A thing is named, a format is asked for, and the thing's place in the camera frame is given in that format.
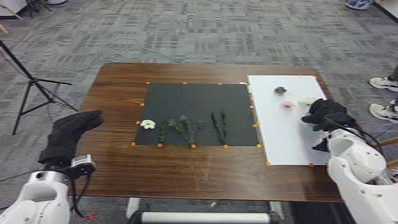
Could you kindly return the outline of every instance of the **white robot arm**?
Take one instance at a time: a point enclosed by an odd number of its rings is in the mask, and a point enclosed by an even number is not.
[[[39,171],[31,175],[20,197],[0,215],[0,223],[39,224],[70,223],[70,202],[66,175],[54,171]]]
[[[55,121],[48,135],[48,146],[41,152],[43,171],[31,175],[15,204],[0,215],[0,224],[68,224],[70,211],[80,217],[75,179],[96,171],[91,155],[75,158],[80,137],[103,123],[102,111],[82,112]],[[68,180],[71,184],[73,206],[68,202]]]
[[[331,132],[329,150],[327,171],[357,224],[397,224],[398,184],[389,180],[381,152],[341,129]]]
[[[331,151],[327,172],[357,224],[397,224],[398,184],[347,108],[333,100],[317,100],[302,121],[317,124],[315,131],[329,132],[313,149]]]

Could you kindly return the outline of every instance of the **sneaker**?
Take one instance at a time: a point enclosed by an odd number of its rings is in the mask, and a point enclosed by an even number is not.
[[[398,112],[395,111],[393,105],[384,107],[373,103],[370,105],[370,113],[379,119],[388,120],[391,123],[398,124]]]
[[[389,80],[389,77],[370,79],[370,85],[379,89],[389,89],[398,92],[398,82]]]

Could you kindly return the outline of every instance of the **white board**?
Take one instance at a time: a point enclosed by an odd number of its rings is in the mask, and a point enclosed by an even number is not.
[[[279,86],[288,90],[281,96],[274,92]],[[308,97],[325,99],[317,77],[249,75],[249,89],[270,165],[325,165],[331,155],[313,150],[313,146],[327,134],[315,132],[313,124],[302,122],[309,106],[299,103]]]

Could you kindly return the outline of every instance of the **tripod leg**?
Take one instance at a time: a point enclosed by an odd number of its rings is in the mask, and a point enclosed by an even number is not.
[[[20,121],[22,121],[23,108],[25,108],[25,104],[27,104],[27,100],[29,100],[31,87],[32,87],[32,83],[29,83],[29,87],[27,87],[27,91],[25,91],[25,95],[23,95],[22,107],[20,107],[20,112],[18,112],[18,117],[16,117],[16,124],[15,124],[15,129],[13,129],[13,135],[16,135],[16,129],[18,129]]]
[[[63,104],[70,107],[71,110],[78,112],[78,109],[71,106],[71,104],[64,101],[64,99],[57,96],[57,94],[47,89],[47,87],[38,83],[36,84],[38,88],[41,88],[47,93],[54,96],[54,98],[63,102]]]
[[[54,81],[54,80],[48,80],[48,79],[38,79],[41,82],[50,82],[50,83],[57,83],[57,84],[64,84],[64,85],[73,85],[70,82],[59,82],[59,81]]]
[[[39,4],[41,4],[43,7],[47,8],[47,10],[52,12],[52,9],[48,8],[47,3],[43,3],[43,2],[39,1]]]

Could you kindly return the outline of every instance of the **table leg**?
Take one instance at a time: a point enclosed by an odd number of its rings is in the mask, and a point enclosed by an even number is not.
[[[384,141],[381,142],[381,146],[393,145],[393,144],[397,144],[397,143],[398,143],[398,137],[389,138],[388,140],[384,140]]]

